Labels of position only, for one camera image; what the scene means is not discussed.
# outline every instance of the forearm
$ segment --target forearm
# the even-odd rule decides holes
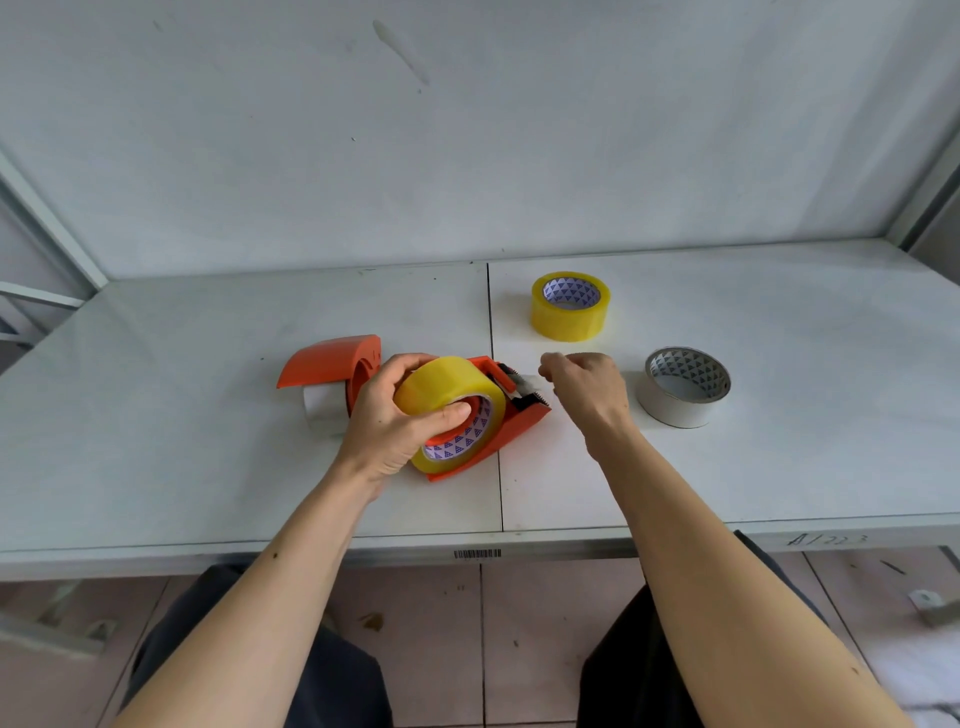
[[[331,470],[114,725],[281,726],[368,496]]]
[[[911,724],[633,423],[600,440],[592,451],[626,515],[663,631],[708,728]]]

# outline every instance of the hand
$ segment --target hand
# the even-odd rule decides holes
[[[540,358],[540,375],[553,382],[560,404],[584,433],[594,458],[598,442],[625,425],[633,426],[627,385],[606,354],[546,353]]]
[[[371,500],[380,495],[386,478],[406,465],[427,440],[453,429],[470,413],[470,405],[462,401],[417,417],[403,414],[394,404],[400,382],[435,358],[427,353],[392,356],[360,390],[331,470],[370,484]]]

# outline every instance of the pants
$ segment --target pants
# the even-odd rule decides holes
[[[748,538],[737,537],[817,615],[816,607]],[[212,567],[170,608],[137,652],[124,705],[150,679],[243,572]],[[578,728],[702,728],[643,587],[584,664]],[[392,728],[376,660],[325,628],[313,642],[286,728]]]

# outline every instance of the tiled floor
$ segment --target tiled floor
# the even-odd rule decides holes
[[[960,572],[939,549],[777,560],[918,726],[960,724],[933,710],[960,704],[960,626],[926,626],[907,596],[960,598]],[[109,726],[135,647],[191,581],[84,582],[63,627],[119,621],[96,661],[0,643],[0,726]],[[633,559],[345,570],[330,611],[379,660],[398,728],[572,728],[583,661],[642,584]],[[34,617],[51,590],[0,585],[0,605]]]

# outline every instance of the white table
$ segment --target white table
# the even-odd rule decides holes
[[[612,289],[583,345],[527,320],[532,281],[562,269]],[[960,540],[960,288],[871,240],[112,283],[0,377],[0,579],[248,558],[334,454],[299,392],[274,388],[279,370],[358,333],[380,334],[386,355],[492,345],[522,372],[586,347],[628,379],[656,348],[705,350],[733,381],[716,420],[676,430],[634,413],[732,527],[771,550]],[[402,473],[348,559],[464,548],[630,552],[562,409],[455,478]]]

